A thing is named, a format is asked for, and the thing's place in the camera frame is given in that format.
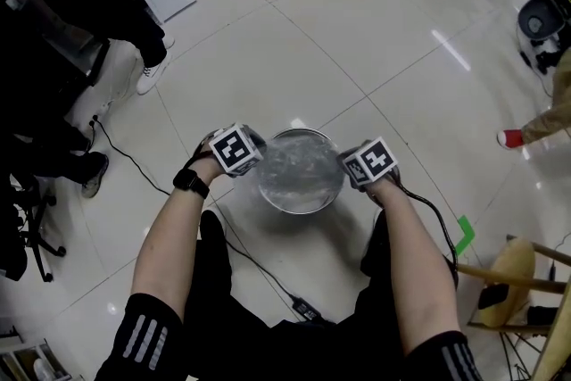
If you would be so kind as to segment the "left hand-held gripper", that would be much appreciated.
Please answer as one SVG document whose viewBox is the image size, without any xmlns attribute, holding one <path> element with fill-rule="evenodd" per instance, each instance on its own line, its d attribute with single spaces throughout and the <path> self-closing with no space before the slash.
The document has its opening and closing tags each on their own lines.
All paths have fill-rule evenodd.
<svg viewBox="0 0 571 381">
<path fill-rule="evenodd" d="M 249 126 L 234 123 L 219 129 L 209 147 L 224 172 L 231 178 L 241 177 L 258 165 L 266 152 L 266 141 Z"/>
</svg>

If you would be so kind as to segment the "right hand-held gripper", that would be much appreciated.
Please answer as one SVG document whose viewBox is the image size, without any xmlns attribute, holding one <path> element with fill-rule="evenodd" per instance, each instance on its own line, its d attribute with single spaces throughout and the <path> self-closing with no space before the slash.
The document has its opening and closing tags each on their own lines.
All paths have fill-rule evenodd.
<svg viewBox="0 0 571 381">
<path fill-rule="evenodd" d="M 348 176 L 352 188 L 366 192 L 367 186 L 381 179 L 400 184 L 398 161 L 382 137 L 366 140 L 336 156 L 341 170 Z"/>
</svg>

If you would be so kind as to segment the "person's right forearm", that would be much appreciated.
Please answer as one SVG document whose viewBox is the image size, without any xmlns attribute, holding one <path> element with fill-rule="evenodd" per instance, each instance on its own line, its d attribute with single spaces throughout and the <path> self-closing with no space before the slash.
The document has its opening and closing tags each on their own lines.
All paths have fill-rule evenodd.
<svg viewBox="0 0 571 381">
<path fill-rule="evenodd" d="M 384 207 L 394 306 L 408 355 L 436 335 L 460 330 L 456 289 L 444 256 L 409 197 L 385 178 L 367 190 Z"/>
</svg>

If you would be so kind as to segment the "person's left forearm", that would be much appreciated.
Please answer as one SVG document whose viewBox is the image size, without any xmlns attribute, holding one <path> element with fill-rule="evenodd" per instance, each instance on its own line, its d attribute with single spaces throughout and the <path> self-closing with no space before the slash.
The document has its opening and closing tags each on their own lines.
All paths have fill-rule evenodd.
<svg viewBox="0 0 571 381">
<path fill-rule="evenodd" d="M 131 295 L 151 295 L 183 323 L 191 310 L 218 307 L 230 295 L 232 271 L 225 223 L 192 191 L 174 189 L 137 256 Z"/>
</svg>

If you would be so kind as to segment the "person's left hand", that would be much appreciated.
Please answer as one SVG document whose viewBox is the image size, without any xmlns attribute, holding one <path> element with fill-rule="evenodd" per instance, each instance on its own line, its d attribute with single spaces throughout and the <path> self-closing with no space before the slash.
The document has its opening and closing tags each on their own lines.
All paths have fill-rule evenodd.
<svg viewBox="0 0 571 381">
<path fill-rule="evenodd" d="M 226 171 L 211 150 L 195 154 L 188 168 L 195 171 L 206 186 L 210 186 L 215 178 L 226 175 Z"/>
</svg>

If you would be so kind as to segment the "black wrist watch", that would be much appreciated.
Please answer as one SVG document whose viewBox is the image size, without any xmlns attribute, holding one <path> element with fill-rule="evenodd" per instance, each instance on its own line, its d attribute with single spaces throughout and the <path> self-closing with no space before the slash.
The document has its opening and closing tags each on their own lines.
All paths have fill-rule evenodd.
<svg viewBox="0 0 571 381">
<path fill-rule="evenodd" d="M 181 169 L 173 179 L 173 186 L 181 191 L 192 191 L 205 200 L 210 192 L 210 188 L 198 176 L 195 170 L 188 168 Z"/>
</svg>

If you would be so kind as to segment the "person's right shoe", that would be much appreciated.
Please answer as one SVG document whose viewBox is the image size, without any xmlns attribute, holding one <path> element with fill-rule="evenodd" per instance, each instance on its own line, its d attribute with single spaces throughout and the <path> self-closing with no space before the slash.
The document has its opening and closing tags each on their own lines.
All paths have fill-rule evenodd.
<svg viewBox="0 0 571 381">
<path fill-rule="evenodd" d="M 380 210 L 367 248 L 360 262 L 360 271 L 367 277 L 376 277 L 390 269 L 390 243 L 386 214 Z"/>
</svg>

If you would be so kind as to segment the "green floor tape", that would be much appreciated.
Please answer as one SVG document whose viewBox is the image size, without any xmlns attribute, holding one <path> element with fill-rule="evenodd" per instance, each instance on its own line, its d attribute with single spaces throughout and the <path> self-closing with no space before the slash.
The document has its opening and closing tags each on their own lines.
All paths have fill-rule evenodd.
<svg viewBox="0 0 571 381">
<path fill-rule="evenodd" d="M 466 215 L 458 218 L 458 224 L 462 236 L 455 244 L 455 253 L 460 256 L 472 244 L 476 234 Z"/>
</svg>

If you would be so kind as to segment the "person's black shorts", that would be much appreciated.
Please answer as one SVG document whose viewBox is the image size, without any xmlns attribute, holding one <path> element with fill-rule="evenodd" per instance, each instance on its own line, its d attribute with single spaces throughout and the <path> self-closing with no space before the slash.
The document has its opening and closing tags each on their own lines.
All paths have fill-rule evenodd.
<svg viewBox="0 0 571 381">
<path fill-rule="evenodd" d="M 331 343 L 355 347 L 376 337 L 401 349 L 391 283 L 390 244 L 386 217 L 377 216 L 360 271 L 370 278 L 355 304 L 354 313 L 337 324 L 313 324 L 283 320 L 273 327 L 247 310 L 231 295 L 232 269 L 225 238 L 224 218 L 214 210 L 203 211 L 201 239 L 197 241 L 191 291 L 184 324 L 192 336 L 203 340 L 243 335 L 253 343 L 309 344 L 318 348 Z"/>
</svg>

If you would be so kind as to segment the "wooden stool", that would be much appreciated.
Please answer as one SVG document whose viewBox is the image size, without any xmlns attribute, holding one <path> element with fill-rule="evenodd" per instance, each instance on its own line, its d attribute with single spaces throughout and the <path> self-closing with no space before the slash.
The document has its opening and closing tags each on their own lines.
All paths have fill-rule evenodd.
<svg viewBox="0 0 571 381">
<path fill-rule="evenodd" d="M 522 237 L 515 237 L 512 235 L 508 235 L 507 242 L 514 238 L 522 238 Z M 554 264 L 560 263 L 566 267 L 571 268 L 571 255 L 560 252 L 556 249 L 550 249 L 549 247 L 544 246 L 542 244 L 537 244 L 533 242 L 531 243 L 534 248 L 534 255 L 540 254 L 541 256 L 550 259 Z M 503 275 L 501 273 L 492 271 L 492 267 L 490 267 L 489 269 L 483 269 L 460 263 L 458 265 L 458 272 L 468 275 L 470 277 L 475 277 L 483 280 L 484 287 L 486 283 L 492 283 L 492 284 L 507 283 L 508 285 L 511 286 L 521 286 L 523 288 L 528 288 L 529 293 L 540 292 L 540 293 L 556 294 L 556 295 L 564 294 L 566 289 L 566 283 L 557 281 L 553 278 L 539 279 L 534 276 L 534 278 L 527 279 L 524 277 L 511 277 L 508 275 Z M 512 318 L 509 321 L 508 324 L 502 327 L 490 328 L 481 322 L 481 319 L 479 317 L 478 306 L 476 306 L 476 309 L 473 311 L 472 315 L 470 316 L 470 320 L 468 321 L 467 326 L 480 330 L 493 331 L 503 334 L 548 336 L 550 328 L 553 325 L 556 315 L 558 313 L 558 309 L 551 308 L 547 311 L 536 311 L 534 313 L 533 318 L 525 322 L 516 321 L 518 313 L 515 315 L 514 318 Z"/>
</svg>

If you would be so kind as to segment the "person's black striped shirt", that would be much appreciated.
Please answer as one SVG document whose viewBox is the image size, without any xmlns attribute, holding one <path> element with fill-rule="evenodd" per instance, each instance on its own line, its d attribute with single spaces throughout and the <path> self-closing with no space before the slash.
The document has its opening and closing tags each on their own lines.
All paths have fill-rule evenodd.
<svg viewBox="0 0 571 381">
<path fill-rule="evenodd" d="M 112 351 L 95 381 L 186 381 L 181 319 L 148 294 L 129 297 Z M 458 331 L 435 335 L 397 367 L 397 381 L 483 381 L 467 338 Z"/>
</svg>

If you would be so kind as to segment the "black glass-door fridge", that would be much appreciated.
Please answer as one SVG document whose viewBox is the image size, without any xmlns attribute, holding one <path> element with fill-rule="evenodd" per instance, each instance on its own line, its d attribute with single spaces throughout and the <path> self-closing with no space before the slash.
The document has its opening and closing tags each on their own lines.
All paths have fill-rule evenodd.
<svg viewBox="0 0 571 381">
<path fill-rule="evenodd" d="M 0 0 L 0 81 L 65 114 L 100 77 L 110 40 L 63 21 L 44 0 Z"/>
</svg>

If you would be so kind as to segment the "black office chair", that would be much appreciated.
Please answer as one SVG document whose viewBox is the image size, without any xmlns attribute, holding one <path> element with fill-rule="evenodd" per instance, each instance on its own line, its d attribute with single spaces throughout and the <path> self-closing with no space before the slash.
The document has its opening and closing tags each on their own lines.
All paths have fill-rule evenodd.
<svg viewBox="0 0 571 381">
<path fill-rule="evenodd" d="M 28 267 L 27 250 L 31 250 L 42 280 L 50 283 L 53 274 L 46 269 L 41 252 L 63 258 L 64 246 L 50 245 L 41 234 L 46 210 L 57 199 L 46 184 L 22 171 L 11 175 L 0 186 L 0 276 L 19 281 Z"/>
</svg>

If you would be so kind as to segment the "gray mesh chair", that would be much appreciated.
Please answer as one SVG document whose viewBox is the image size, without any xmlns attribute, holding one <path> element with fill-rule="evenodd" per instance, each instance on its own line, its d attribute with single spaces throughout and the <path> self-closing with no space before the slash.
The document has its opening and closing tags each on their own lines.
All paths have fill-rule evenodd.
<svg viewBox="0 0 571 381">
<path fill-rule="evenodd" d="M 517 16 L 517 24 L 526 37 L 543 41 L 559 33 L 566 20 L 553 0 L 529 0 Z"/>
</svg>

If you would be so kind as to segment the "wooden table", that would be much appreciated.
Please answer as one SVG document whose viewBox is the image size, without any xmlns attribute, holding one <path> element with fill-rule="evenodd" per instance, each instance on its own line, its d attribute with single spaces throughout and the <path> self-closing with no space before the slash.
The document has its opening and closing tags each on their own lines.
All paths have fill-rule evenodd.
<svg viewBox="0 0 571 381">
<path fill-rule="evenodd" d="M 571 275 L 531 381 L 557 381 L 571 359 Z"/>
</svg>

